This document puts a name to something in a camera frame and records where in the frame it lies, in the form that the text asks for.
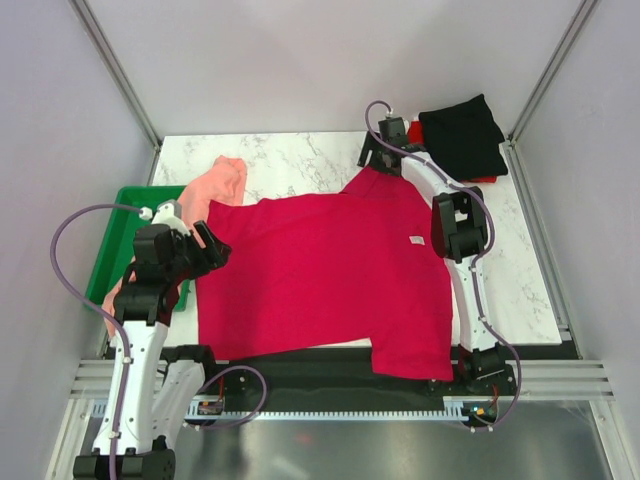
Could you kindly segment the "salmon pink t shirt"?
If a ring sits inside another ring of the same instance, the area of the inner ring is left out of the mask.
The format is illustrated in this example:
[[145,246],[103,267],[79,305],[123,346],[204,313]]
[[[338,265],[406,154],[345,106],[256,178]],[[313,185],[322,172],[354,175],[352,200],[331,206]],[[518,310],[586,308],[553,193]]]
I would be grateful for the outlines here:
[[203,240],[194,228],[197,221],[206,221],[212,201],[240,206],[243,203],[247,168],[241,158],[219,156],[212,167],[192,180],[182,191],[177,202],[182,208],[181,219],[201,247]]

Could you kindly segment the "magenta polo shirt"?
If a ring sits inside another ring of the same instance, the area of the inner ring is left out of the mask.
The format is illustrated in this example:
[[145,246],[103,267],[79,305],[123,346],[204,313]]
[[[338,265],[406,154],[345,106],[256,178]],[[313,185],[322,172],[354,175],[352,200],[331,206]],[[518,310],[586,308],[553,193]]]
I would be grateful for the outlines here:
[[449,381],[450,276],[408,181],[364,169],[339,193],[212,203],[231,248],[196,283],[198,339],[223,360],[366,339],[374,372]]

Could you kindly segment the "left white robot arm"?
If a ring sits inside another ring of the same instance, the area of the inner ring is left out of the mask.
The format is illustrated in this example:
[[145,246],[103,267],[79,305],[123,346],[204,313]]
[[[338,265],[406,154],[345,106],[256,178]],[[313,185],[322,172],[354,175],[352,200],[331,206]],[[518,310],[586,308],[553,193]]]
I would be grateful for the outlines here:
[[114,298],[115,363],[101,428],[76,479],[172,479],[175,442],[196,393],[219,382],[210,348],[165,342],[179,287],[226,265],[231,249],[198,221],[187,227],[169,200],[140,216],[133,257]]

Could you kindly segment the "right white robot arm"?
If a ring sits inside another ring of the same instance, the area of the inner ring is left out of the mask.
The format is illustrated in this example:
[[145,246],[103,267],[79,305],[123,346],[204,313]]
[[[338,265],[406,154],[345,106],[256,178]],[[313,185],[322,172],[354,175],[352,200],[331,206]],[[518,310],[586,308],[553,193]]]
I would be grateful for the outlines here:
[[482,191],[452,178],[423,146],[410,142],[404,119],[392,109],[377,129],[365,123],[358,165],[378,173],[371,196],[427,228],[430,247],[449,272],[460,322],[460,386],[473,394],[491,384],[495,396],[517,392],[520,358],[489,322],[482,258],[493,248],[495,225]]

